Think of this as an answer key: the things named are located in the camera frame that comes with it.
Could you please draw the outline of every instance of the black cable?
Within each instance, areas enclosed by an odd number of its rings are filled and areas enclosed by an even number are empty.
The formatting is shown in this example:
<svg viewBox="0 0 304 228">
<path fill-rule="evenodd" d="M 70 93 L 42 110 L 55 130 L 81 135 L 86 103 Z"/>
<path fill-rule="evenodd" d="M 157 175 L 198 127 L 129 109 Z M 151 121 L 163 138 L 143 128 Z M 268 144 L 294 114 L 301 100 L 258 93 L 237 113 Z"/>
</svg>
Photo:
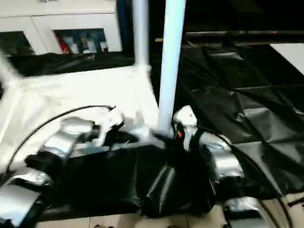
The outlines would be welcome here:
<svg viewBox="0 0 304 228">
<path fill-rule="evenodd" d="M 33 134 L 35 134 L 37 131 L 39 131 L 42 127 L 44 127 L 45 125 L 47 125 L 48 123 L 52 122 L 53 120 L 56 120 L 64 115 L 82 110 L 82 109 L 87 109 L 87 108 L 95 108 L 95 107 L 99 107 L 99 108 L 108 108 L 109 111 L 113 110 L 115 107 L 111 107 L 111 106 L 107 106 L 107 105 L 87 105 L 87 106 L 82 106 L 82 107 L 78 107 L 78 108 L 74 108 L 74 109 L 70 109 L 68 111 L 65 111 L 61 114 L 58 114 L 50 119 L 48 119 L 47 121 L 43 122 L 42 124 L 40 124 L 38 127 L 36 127 L 17 147 L 17 149 L 14 151 L 12 157 L 10 158 L 10 161 L 6 167 L 6 170 L 4 172 L 3 178 L 2 180 L 4 181 L 6 176 L 10 173 L 10 166 L 12 164 L 12 162 L 14 161 L 14 158 L 16 157 L 16 154 L 18 153 L 18 151 L 20 150 L 20 148 L 30 139 L 30 137 L 33 136 Z"/>
</svg>

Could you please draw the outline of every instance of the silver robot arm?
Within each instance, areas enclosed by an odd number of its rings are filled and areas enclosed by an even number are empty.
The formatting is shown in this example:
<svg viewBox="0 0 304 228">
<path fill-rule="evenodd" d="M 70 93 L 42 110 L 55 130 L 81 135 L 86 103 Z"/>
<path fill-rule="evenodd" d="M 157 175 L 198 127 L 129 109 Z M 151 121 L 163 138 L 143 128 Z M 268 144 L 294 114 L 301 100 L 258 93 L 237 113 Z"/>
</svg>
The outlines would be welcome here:
<svg viewBox="0 0 304 228">
<path fill-rule="evenodd" d="M 103 142 L 106 133 L 122 123 L 122 116 L 117 114 L 105 118 L 100 125 L 78 117 L 62 120 L 60 129 L 44 142 L 38 153 L 26 158 L 27 166 L 0 187 L 0 228 L 34 226 L 48 205 L 49 189 L 75 145 L 93 139 Z"/>
</svg>

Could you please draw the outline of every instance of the white pole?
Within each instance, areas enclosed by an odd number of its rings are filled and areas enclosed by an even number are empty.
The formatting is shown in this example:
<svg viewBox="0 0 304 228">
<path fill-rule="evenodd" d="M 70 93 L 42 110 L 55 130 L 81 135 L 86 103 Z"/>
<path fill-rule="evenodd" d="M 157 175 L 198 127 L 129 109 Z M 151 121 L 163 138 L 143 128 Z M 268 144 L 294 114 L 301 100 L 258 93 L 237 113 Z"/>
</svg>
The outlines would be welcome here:
<svg viewBox="0 0 304 228">
<path fill-rule="evenodd" d="M 148 42 L 148 0 L 133 0 L 133 33 L 135 64 L 149 64 Z"/>
<path fill-rule="evenodd" d="M 169 133 L 173 114 L 186 0 L 166 0 L 158 129 Z"/>
</svg>

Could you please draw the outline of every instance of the white cabinet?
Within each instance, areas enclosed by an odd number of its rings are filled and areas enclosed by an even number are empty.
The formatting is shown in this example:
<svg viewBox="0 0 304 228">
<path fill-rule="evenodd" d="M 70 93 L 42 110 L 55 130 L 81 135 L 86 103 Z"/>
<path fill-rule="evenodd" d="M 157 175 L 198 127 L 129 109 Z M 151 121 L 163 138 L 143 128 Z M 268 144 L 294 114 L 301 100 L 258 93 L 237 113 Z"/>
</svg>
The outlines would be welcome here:
<svg viewBox="0 0 304 228">
<path fill-rule="evenodd" d="M 0 1 L 0 47 L 8 55 L 122 50 L 115 0 Z"/>
<path fill-rule="evenodd" d="M 32 20 L 48 52 L 62 53 L 62 41 L 74 53 L 122 50 L 115 14 L 34 16 Z"/>
<path fill-rule="evenodd" d="M 48 52 L 31 18 L 27 16 L 0 18 L 0 46 L 7 55 L 31 51 L 41 55 Z"/>
</svg>

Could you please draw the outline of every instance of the white surface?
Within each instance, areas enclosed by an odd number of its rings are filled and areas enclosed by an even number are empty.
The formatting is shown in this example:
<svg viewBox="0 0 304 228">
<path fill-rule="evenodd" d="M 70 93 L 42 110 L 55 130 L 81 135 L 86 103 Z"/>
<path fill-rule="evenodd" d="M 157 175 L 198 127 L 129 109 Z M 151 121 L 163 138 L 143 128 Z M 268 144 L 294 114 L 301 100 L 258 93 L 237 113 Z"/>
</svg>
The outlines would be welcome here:
<svg viewBox="0 0 304 228">
<path fill-rule="evenodd" d="M 146 80 L 133 66 L 70 73 L 56 76 L 30 77 L 9 85 L 0 101 L 0 172 L 18 144 L 42 122 L 72 108 L 85 105 L 116 105 L 127 122 L 142 115 L 145 124 L 155 127 L 158 107 Z M 98 121 L 100 108 L 78 111 L 67 116 Z M 23 164 L 28 154 L 36 153 L 41 144 L 58 130 L 56 120 L 35 134 L 21 148 L 13 168 Z"/>
<path fill-rule="evenodd" d="M 158 128 L 171 129 L 186 0 L 166 0 Z"/>
<path fill-rule="evenodd" d="M 108 50 L 122 50 L 116 14 L 50 15 L 31 18 L 48 52 L 62 53 L 53 30 L 86 28 L 104 29 Z"/>
<path fill-rule="evenodd" d="M 23 31 L 36 55 L 47 53 L 30 17 L 0 18 L 0 32 L 12 31 Z"/>
<path fill-rule="evenodd" d="M 116 0 L 0 0 L 0 17 L 115 13 Z"/>
<path fill-rule="evenodd" d="M 271 44 L 288 62 L 304 75 L 304 44 Z"/>
<path fill-rule="evenodd" d="M 135 64 L 149 64 L 148 53 L 148 0 L 133 0 L 133 32 Z"/>
</svg>

